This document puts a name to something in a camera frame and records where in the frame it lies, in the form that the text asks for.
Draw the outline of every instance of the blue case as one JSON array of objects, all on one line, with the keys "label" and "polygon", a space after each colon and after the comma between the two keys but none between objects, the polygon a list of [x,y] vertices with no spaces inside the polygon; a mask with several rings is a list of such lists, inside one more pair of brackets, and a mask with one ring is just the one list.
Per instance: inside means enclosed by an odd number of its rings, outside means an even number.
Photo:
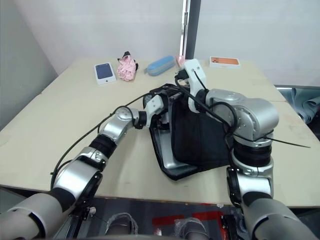
[{"label": "blue case", "polygon": [[176,65],[175,58],[173,56],[166,56],[158,61],[150,63],[144,70],[144,73],[148,73],[150,76],[157,76],[172,68],[174,65]]}]

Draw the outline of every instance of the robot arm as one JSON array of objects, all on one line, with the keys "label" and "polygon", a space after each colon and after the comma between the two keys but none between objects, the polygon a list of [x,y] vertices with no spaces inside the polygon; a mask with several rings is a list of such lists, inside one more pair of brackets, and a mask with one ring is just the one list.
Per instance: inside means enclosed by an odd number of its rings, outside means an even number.
[{"label": "robot arm", "polygon": [[[316,240],[289,208],[273,199],[271,139],[279,121],[277,109],[264,99],[204,89],[201,82],[206,84],[206,76],[196,59],[187,61],[177,76],[188,81],[190,94],[197,102],[234,126],[230,166],[226,170],[228,192],[231,202],[242,210],[251,239]],[[189,109],[195,113],[206,112],[197,102],[189,97]],[[219,103],[227,103],[234,109],[236,121],[230,108]]]},{"label": "robot arm", "polygon": [[130,128],[148,128],[154,114],[164,108],[159,95],[144,111],[120,107],[114,117],[58,174],[49,192],[37,193],[18,203],[0,217],[0,239],[49,238],[78,206],[95,195],[108,159]]}]

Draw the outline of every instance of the phone screen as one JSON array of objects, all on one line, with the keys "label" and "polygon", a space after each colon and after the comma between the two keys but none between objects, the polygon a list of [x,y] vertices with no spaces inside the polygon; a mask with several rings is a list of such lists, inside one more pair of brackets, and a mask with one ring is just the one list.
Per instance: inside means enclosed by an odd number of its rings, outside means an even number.
[{"label": "phone screen", "polygon": [[98,79],[109,78],[113,75],[111,71],[111,67],[108,63],[95,66],[95,71]]}]

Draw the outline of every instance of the table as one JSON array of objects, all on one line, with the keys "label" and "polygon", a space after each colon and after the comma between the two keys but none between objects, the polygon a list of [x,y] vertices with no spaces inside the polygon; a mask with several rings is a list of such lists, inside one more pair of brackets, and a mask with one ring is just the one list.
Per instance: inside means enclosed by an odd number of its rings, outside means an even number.
[{"label": "table", "polygon": [[[35,97],[0,132],[0,185],[47,191],[50,172],[65,150],[117,106],[150,89],[172,82],[176,67],[155,77],[143,73],[150,62],[138,61],[132,82],[98,86],[93,66],[114,59],[85,58],[76,61]],[[320,144],[283,96],[251,62],[241,69],[209,68],[203,62],[207,86],[236,91],[247,97],[271,101],[279,111],[276,139],[311,148],[274,142],[274,198],[289,207],[320,206]],[[142,109],[142,101],[132,104]],[[65,158],[72,159],[95,138],[91,133]],[[179,181],[160,170],[147,129],[131,129],[103,171],[98,197],[132,198],[185,203],[231,204],[226,167],[194,174]]]}]

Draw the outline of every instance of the pink object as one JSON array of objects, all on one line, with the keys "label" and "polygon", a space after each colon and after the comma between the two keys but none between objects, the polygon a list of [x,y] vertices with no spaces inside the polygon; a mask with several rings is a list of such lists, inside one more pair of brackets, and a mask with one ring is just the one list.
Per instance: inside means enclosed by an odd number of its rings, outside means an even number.
[{"label": "pink object", "polygon": [[180,68],[181,65],[184,64],[185,61],[186,61],[185,56],[183,56],[183,55],[175,56],[175,60],[176,60],[176,63],[178,64],[179,68]]},{"label": "pink object", "polygon": [[131,55],[119,59],[118,75],[121,80],[131,81],[136,75],[136,63]]}]

